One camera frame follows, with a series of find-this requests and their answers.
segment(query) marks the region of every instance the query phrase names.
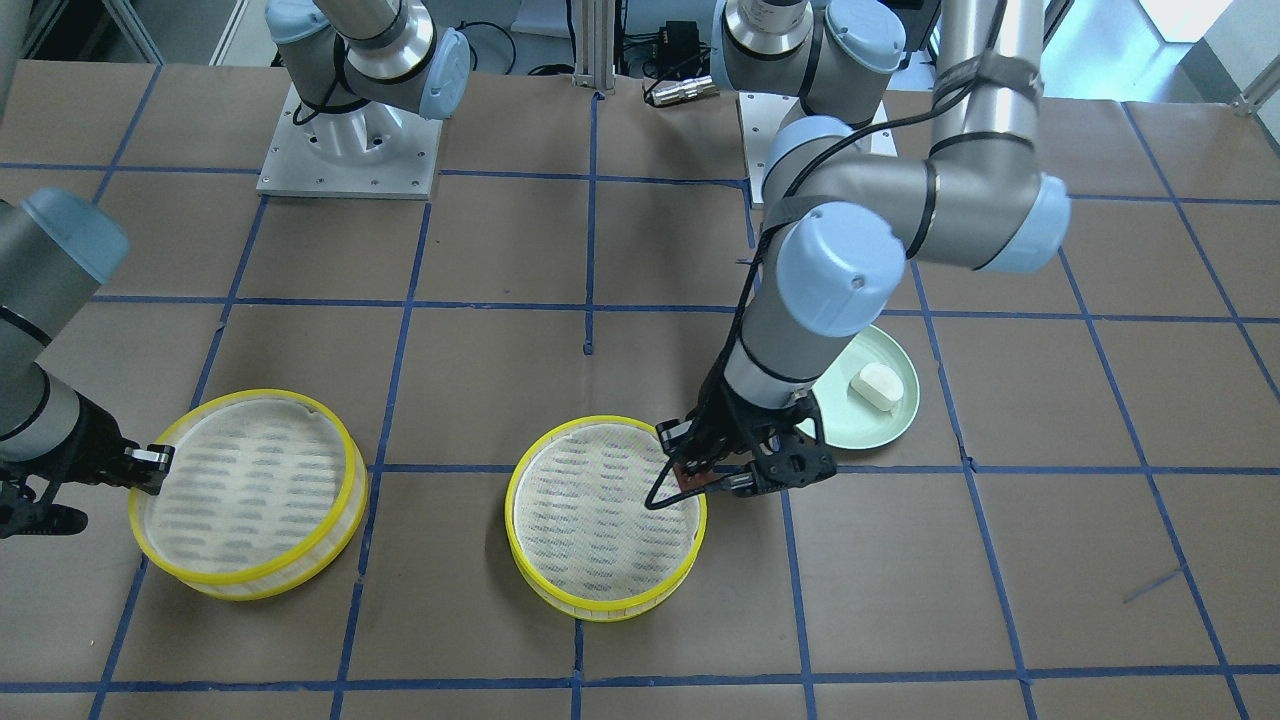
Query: cable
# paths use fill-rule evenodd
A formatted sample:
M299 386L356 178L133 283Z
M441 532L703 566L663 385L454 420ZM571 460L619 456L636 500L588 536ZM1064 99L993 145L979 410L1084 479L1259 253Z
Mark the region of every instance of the cable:
M660 83L664 79L672 79L672 78L675 78L677 70L680 70L681 68L684 68L689 63L694 63L694 61L699 61L700 63L701 60L707 59L708 55L710 55L710 49L709 47L699 49L695 55L690 55L685 60L682 60L680 63L676 63L675 65L667 68L658 77L658 79L653 81L653 85L650 85L649 87L645 88L645 91L644 91L644 101L645 101L645 104L655 108L657 105L654 105L654 102L653 102L653 91L654 91L654 88L658 87L658 83Z
M573 65L566 65L563 63L549 63L545 65L538 65L531 68L527 74L531 76L567 76L572 74Z
M499 24L490 23L488 20L474 20L474 22L462 20L461 23L458 23L458 32L462 32L463 29L475 26L492 27L493 29L500 32L507 38L507 42L511 44L511 63L507 64L507 70L502 73L504 76L509 76L511 70L516 67L516 38L512 37L509 32L507 32L507 28ZM475 58L475 50L472 50L471 53L472 53L471 56ZM471 64L472 70L476 69L475 65L477 61Z

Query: white object on plate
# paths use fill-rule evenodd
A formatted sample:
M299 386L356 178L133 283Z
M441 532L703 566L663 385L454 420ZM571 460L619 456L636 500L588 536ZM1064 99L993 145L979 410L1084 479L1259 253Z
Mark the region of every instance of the white object on plate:
M902 401L902 378L883 363L864 365L854 379L849 380L849 387L883 413L897 407Z

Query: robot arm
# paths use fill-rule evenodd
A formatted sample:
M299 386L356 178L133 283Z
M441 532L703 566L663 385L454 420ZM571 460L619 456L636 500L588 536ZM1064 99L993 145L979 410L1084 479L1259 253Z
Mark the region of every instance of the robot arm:
M735 4L776 12L767 18L800 18L797 28L806 23L808 3L727 0L727 13ZM844 27L831 22L838 5L863 3L832 0L823 32ZM824 26L812 22L812 33ZM1062 182L1036 164L1042 23L1038 0L946 0L931 113L858 131L844 118L812 115L780 131L765 176L760 245L728 341L694 411L658 425L667 469L681 492L658 500L659 478L648 507L719 489L762 495L833 475L835 459L809 389L883 310L908 258L997 272L1033 272L1053 258L1066 234L1070 201ZM753 27L763 32L762 24ZM733 38L722 44L724 67L739 77L745 70L735 70L735 63L745 61L735 54L745 56L744 41L730 14L722 26ZM814 42L812 33L792 55ZM753 46L760 54L769 45ZM797 61L790 56L754 59ZM874 108L882 91L878 86L873 101L844 106ZM814 105L813 96L801 95L801 101ZM867 155L855 145L872 132L924 119L933 119L928 159ZM762 266L760 287L748 304ZM817 438L795 429L805 419L814 421ZM717 477L716 465L736 454L751 459Z
M444 119L466 90L470 45L421 0L271 0L266 23L312 118L381 102Z
M52 503L65 482L160 492L173 448L124 439L105 410L36 364L125 252L120 228L73 195L0 201L0 538L84 529L83 512ZM29 475L49 480L40 500Z

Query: light green plate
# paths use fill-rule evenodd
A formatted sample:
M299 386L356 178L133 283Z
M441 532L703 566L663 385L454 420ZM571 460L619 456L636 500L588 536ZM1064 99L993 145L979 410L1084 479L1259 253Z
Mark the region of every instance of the light green plate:
M884 413L849 387L868 363L883 363L902 378L902 401ZM911 359L893 338L872 325L858 333L831 368L813 386L814 398L822 409L827 445L846 450L868 450L892 442L911 427L920 409L920 378ZM813 421L797 425L813 437Z

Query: blue tape line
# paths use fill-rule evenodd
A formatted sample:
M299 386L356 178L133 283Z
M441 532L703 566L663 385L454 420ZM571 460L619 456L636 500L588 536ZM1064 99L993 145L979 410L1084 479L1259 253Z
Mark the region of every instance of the blue tape line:
M1062 260L1062 269L1066 272L1066 281L1071 286L1071 292L1075 295L1076 304L1080 306L1080 313L1088 315L1088 304L1084 301L1084 295L1080 292L1079 283L1075 282L1075 273L1071 272L1071 264L1066 259L1066 252L1064 252L1062 249L1059 249L1057 252L1059 258ZM1178 530L1174 529L1172 518L1169 515L1169 509L1165 506L1165 498L1161 496L1160 487L1156 484L1156 475L1149 469L1147 452L1142 447L1142 438L1138 437L1138 427L1134 424L1133 416L1129 414L1129 406L1125 404L1124 393L1120 392L1120 384L1111 368L1111 361L1107 359L1106 348L1102 347L1102 338L1098 336L1098 328L1089 318L1085 318L1084 324L1089 329L1089 337L1092 338L1093 347L1098 354L1098 361L1102 363L1102 370L1107 377L1107 384L1111 386L1111 393L1115 397L1116 406L1120 409L1120 416L1124 419L1125 429L1129 433L1129 439L1133 442L1134 452L1138 455L1138 462L1142 464L1143 475L1147 478L1147 486L1156 501L1156 510L1160 511L1160 519L1165 525L1165 533L1169 536L1169 542L1174 548L1174 555L1178 557L1178 564L1185 569L1183 575L1187 578L1187 588L1190 591L1192 600L1196 602L1196 610L1199 612L1201 621L1204 625L1204 632L1208 634L1210 644L1213 646L1213 655L1217 657L1219 666L1224 669L1226 685L1231 691L1231 698L1235 701L1235 707L1240 712L1242 720L1248 720L1249 714L1244 708L1244 700L1240 696L1240 689L1235 683L1235 678L1229 670L1226 670L1226 653L1222 650L1222 643L1217 637L1217 632L1213 629L1213 621L1208 616L1208 609L1204 605L1204 598L1201 596L1199 587L1196 583L1196 574L1192 573L1190 564L1187 562L1187 553L1183 552L1183 543L1178 539Z
M403 307L403 300L340 300L321 297L237 297L237 305L284 305L303 307Z
M813 682L819 685L861 685L896 683L974 683L983 680L1016 680L1015 670L942 670L908 673L818 673Z
M595 99L593 96L591 102L591 115L593 123L596 119L595 113ZM593 124L593 140L598 137L595 132L596 126ZM689 186L689 184L704 184L704 186L722 186L739 188L748 183L742 179L728 179L728 178L707 178L707 179L689 179L689 178L650 178L640 176L602 176L596 172L596 164L594 161L590 164L590 170L586 174L582 173L532 173L521 170L460 170L448 169L440 170L442 176L457 176L457 177L472 177L472 178L513 178L513 179L558 179L558 181L599 181L599 182L618 182L618 183L643 183L643 184L673 184L673 186Z
M581 173L524 173L507 170L440 170L442 176L458 176L471 178L522 178L522 179L572 179L588 181L591 176Z
M170 173L195 176L256 176L260 168L191 168L183 165L120 165L118 173Z
M582 318L582 355L595 352L595 220L596 220L596 191L599 188L599 133L600 111L599 104L604 100L603 92L591 94L591 133L590 133L590 167L589 183L586 188L586 313Z
M586 644L582 620L573 619L573 676L570 679L572 697L570 701L570 717L582 720L582 651Z
M800 587L800 556L796 552L795 518L791 514L791 493L782 491L782 529L787 538L787 565L791 569L791 605L796 614L796 643L800 650L800 683L804 685L804 705L809 720L818 720L818 700L813 691L813 662L809 657L809 624L804 615L804 589Z
M689 688L707 685L799 685L799 674L774 675L626 675L584 680L585 688Z
M431 225L431 204L422 206L422 222L419 225L417 247L413 250L413 266L410 269L408 288L404 291L404 300L401 302L403 313L401 315L399 334L396 340L396 355L392 360L392 374L387 387L387 406L383 411L383 427L378 436L378 452L374 466L381 468L387 461L387 446L390 442L392 420L396 416L396 397L399 393L401 372L404 368L404 348L408 345L408 332L413 319L413 297L417 295L417 283L422 274L422 258L426 255L426 236ZM378 521L378 506L381 497L383 473L375 471L369 480L369 506L365 511L365 529L360 537L360 560L356 565L356 582L351 589L351 606L347 611L347 629L342 639L342 655L338 660L338 685L333 692L333 705L329 708L330 720L339 720L342 716L343 698L346 697L347 676L351 670L351 655L356 646L356 628L360 621L360 609L365 596L365 574L369 571L369 555L374 544L374 525Z
M1121 102L1120 108L1124 109L1124 114L1129 119L1129 126L1133 127L1134 135L1138 136L1138 142L1142 143L1143 152L1146 152L1147 159L1151 160L1151 167L1155 168L1156 174L1160 176L1160 183L1165 186L1165 192L1167 192L1169 197L1174 201L1174 209L1178 210L1178 217L1183 220L1183 227L1187 228L1187 234L1190 236L1192 245L1196 246L1196 252L1199 254L1201 261L1204 264L1204 269L1208 270L1208 275L1213 281L1213 287L1216 287L1219 295L1222 296L1222 302L1226 305L1228 313L1230 313L1231 318L1235 319L1236 329L1239 329L1240 336L1244 337L1244 343L1249 347L1249 352L1253 355L1253 361L1257 363L1258 370L1262 373L1262 378L1266 379L1267 386L1271 388L1271 396L1275 397L1277 401L1280 401L1280 386L1276 386L1275 378L1271 377L1271 372L1267 369L1267 364L1262 360L1262 354L1258 352L1258 347L1253 343L1253 338L1249 337L1248 328L1244 327L1244 323L1239 322L1240 314L1236 313L1235 304L1231 302L1231 297L1226 292L1226 286L1222 284L1222 279L1217 275L1217 270L1213 269L1213 264L1210 261L1208 254L1204 252L1204 246L1201 245L1199 236L1196 234L1196 228L1192 227L1190 218L1187 217L1187 209L1183 208L1181 200L1174 192L1172 183L1169 182L1169 177L1165 176L1164 168L1160 167L1160 161L1156 159L1156 154L1151 150L1151 145L1147 142L1147 136L1144 136L1142 128L1138 127L1138 120L1137 118L1133 117L1133 110L1129 109L1129 104ZM1231 684L1231 688L1233 693L1235 693L1238 697L1239 693L1238 691L1234 689L1235 688L1234 683ZM1244 712L1243 701L1238 702L1236 706L1240 708L1242 716L1248 715L1247 712Z
M102 182L97 184L97 192L93 193L93 205L97 205L102 200L102 195L106 193L106 184L111 182L111 176L115 174L116 168L120 164L120 158L124 156L124 150L129 146L129 140L133 138L133 131L138 127L138 120L142 119L142 111L147 108L147 101L151 100L151 91L156 87L156 81L160 79L160 70L163 65L156 65L151 70L151 79L147 81L146 90L142 91L142 99L138 100L137 109L133 110L133 117L129 118L129 127L124 129L124 137L120 138L120 145L115 149L115 155L111 156L111 164L106 167L106 172L102 176Z
M196 391L191 397L191 406L200 405L200 398L205 395L205 386L209 384L209 375L214 372L214 360L218 357L218 348L223 345L223 334L227 332L227 323L230 320L232 307L236 305L236 295L239 293L241 281L244 279L244 269L248 268L250 255L253 254L253 245L257 242L257 231L262 227L262 215L266 214L268 196L262 196L257 202L257 213L253 215L253 224L248 229L248 240L244 241L244 250L241 252L239 264L236 266L236 275L232 278L232 288L223 299L223 313L218 319L218 329L214 331L214 340L209 345L209 354L205 356L205 366L200 370L200 380L196 382Z
M1167 678L1187 675L1222 675L1219 665L1137 665L1132 667L1044 667L1030 670L1037 680L1073 678Z
M1233 675L1280 675L1280 665L1230 665ZM1079 678L1176 678L1221 676L1220 665L1134 665L1108 667L1041 667L1029 669L1033 680ZM1018 680L1015 670L937 670L900 673L815 673L814 684L910 684L965 683L983 680ZM733 685L799 685L799 674L772 675L630 675L584 680L586 688L645 687L733 687ZM348 680L347 691L451 691L451 689L570 689L572 678L394 678ZM68 694L93 692L95 682L0 682L0 694ZM161 692L298 692L335 689L337 680L282 680L274 683L223 683L209 680L115 680L108 693Z
M1027 662L1023 659L1021 641L1018 638L1018 626L1014 623L1014 609L1009 602L1009 592L1005 588L1005 578L1000 571L1000 560L996 557L996 544L991 538L991 528L987 524L987 512L982 506L982 496L978 492L978 480L970 466L973 459L964 446L964 433L960 429L960 416L956 411L955 398L951 395L951 383L947 379L946 365L942 363L942 347L938 345L938 332L933 327L933 314L929 310L929 299L924 292L924 278L920 269L911 264L911 277L915 281L915 292L920 299L920 310L924 313L924 329L929 336L929 346L933 348L933 359L938 364L938 380L942 386L942 398L947 406L947 416L951 420L951 430L956 436L960 450L960 459L964 462L965 486L969 488L969 500L973 503L974 516L978 521L978 532L982 534L982 544L987 552L987 564L991 568L991 577L996 584L996 597L1000 600L1000 612L1005 618L1005 630L1009 634L1009 647L1014 656L1014 669L1018 674L1019 687L1023 691L1023 705L1027 707L1028 720L1038 720L1036 701L1032 697L1030 675L1027 674Z
M90 302L120 302L136 305L223 305L225 297L183 297L175 295L95 295Z

